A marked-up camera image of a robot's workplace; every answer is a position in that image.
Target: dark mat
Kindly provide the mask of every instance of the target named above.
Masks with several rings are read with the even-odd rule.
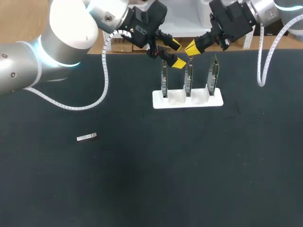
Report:
[[[89,111],[27,91],[1,97],[0,227],[303,226],[302,57],[275,53],[260,88],[256,52],[219,53],[221,108],[154,110],[161,65],[145,55],[108,56],[109,93]],[[210,60],[195,57],[194,87]],[[182,87],[184,72],[169,72],[169,88]],[[88,105],[102,74],[89,55],[37,87]]]

